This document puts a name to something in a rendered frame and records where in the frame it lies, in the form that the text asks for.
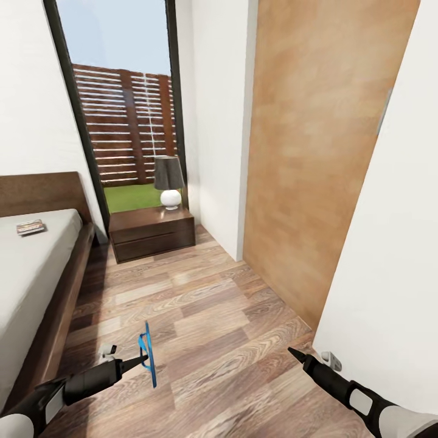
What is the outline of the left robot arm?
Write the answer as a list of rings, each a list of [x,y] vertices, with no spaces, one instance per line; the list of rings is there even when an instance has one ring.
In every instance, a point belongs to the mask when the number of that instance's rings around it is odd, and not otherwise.
[[[9,412],[0,417],[0,438],[39,438],[64,405],[72,405],[105,390],[122,375],[149,358],[148,355],[121,361],[111,356],[117,346],[102,343],[100,365],[78,375],[69,374],[41,383]]]

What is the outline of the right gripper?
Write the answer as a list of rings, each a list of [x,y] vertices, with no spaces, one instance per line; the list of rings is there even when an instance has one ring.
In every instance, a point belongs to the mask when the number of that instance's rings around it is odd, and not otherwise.
[[[303,370],[314,380],[314,382],[332,397],[332,383],[340,374],[331,370],[328,366],[321,364],[313,355],[304,354],[292,347],[288,350],[303,364]]]

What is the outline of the sandal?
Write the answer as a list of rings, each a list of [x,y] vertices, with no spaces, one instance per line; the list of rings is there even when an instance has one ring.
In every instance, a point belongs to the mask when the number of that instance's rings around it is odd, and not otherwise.
[[[149,328],[148,328],[148,321],[145,321],[145,327],[146,327],[146,333],[141,333],[139,336],[139,345],[140,345],[140,356],[142,355],[142,351],[145,350],[146,353],[148,354],[149,358],[150,358],[150,366],[146,366],[144,362],[142,362],[141,364],[146,367],[147,369],[151,370],[151,375],[152,375],[152,381],[153,381],[153,387],[157,387],[156,384],[156,372],[155,372],[155,364],[154,364],[154,360],[153,360],[153,352],[152,352],[152,346],[151,346],[151,337],[150,337],[150,333],[149,333]],[[146,350],[145,347],[145,343],[142,340],[142,336],[147,335],[147,343],[148,343],[148,352]]]

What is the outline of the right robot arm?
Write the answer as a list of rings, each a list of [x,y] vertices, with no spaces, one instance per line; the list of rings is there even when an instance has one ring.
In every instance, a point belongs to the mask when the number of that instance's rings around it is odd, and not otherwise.
[[[354,380],[347,381],[335,372],[342,371],[342,363],[332,352],[322,352],[323,360],[318,361],[292,347],[288,350],[319,387],[360,415],[375,438],[438,438],[438,415],[410,411]]]

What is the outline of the hardback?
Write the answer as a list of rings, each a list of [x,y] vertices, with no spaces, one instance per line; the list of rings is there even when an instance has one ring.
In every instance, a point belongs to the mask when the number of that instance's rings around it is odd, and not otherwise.
[[[33,232],[43,231],[44,225],[42,220],[35,220],[35,221],[17,224],[16,228],[17,228],[17,234],[20,236],[20,235],[30,234]]]

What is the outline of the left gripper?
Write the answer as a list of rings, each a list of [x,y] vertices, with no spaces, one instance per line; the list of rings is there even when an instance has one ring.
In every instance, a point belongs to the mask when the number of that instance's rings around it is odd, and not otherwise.
[[[118,359],[100,363],[100,365],[85,371],[84,394],[90,397],[105,390],[122,379],[122,375],[149,358],[148,355],[135,359],[121,361]]]

